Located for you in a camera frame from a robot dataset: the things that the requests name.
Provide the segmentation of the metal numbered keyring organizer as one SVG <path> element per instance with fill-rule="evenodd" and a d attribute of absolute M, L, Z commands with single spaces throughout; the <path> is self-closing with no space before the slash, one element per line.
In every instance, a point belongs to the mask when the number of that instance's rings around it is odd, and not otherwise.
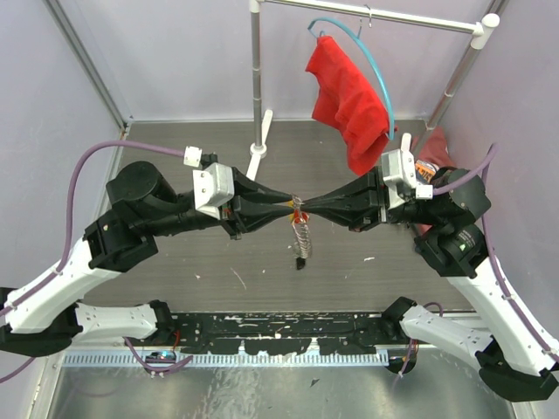
<path fill-rule="evenodd" d="M 313 245 L 308 225 L 309 214 L 302 210 L 303 201 L 300 197 L 292 195 L 292 200 L 289 201 L 288 206 L 292 209 L 289 215 L 289 223 L 293 230 L 293 252 L 296 259 L 304 258 L 308 261 L 313 255 Z"/>

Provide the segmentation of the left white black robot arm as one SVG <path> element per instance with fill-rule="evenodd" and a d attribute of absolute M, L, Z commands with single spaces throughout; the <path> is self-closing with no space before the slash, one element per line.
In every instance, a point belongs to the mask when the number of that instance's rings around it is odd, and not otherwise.
<path fill-rule="evenodd" d="M 107 184 L 110 209 L 86 228 L 64 266 L 53 266 L 25 287 L 2 289 L 8 309 L 2 351 L 38 358 L 79 341 L 126 337 L 156 346 L 170 343 L 176 323 L 166 303 L 96 307 L 82 299 L 156 255 L 157 237 L 221 227 L 238 239 L 292 211 L 291 195 L 236 168 L 214 162 L 193 177 L 194 189 L 177 194 L 148 161 L 123 168 Z"/>

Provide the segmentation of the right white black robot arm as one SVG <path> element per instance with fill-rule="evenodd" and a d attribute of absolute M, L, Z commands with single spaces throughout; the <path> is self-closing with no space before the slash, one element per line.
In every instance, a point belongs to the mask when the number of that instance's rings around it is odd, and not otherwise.
<path fill-rule="evenodd" d="M 444 167 L 426 184 L 428 198 L 400 196 L 403 185 L 374 168 L 302 208 L 354 232 L 380 223 L 428 225 L 414 239 L 418 254 L 466 298 L 487 330 L 476 332 L 400 297 L 382 313 L 386 339 L 395 344 L 419 340 L 452 354 L 510 402 L 549 399 L 558 387 L 558 341 L 515 293 L 487 228 L 477 225 L 491 207 L 483 177 Z"/>

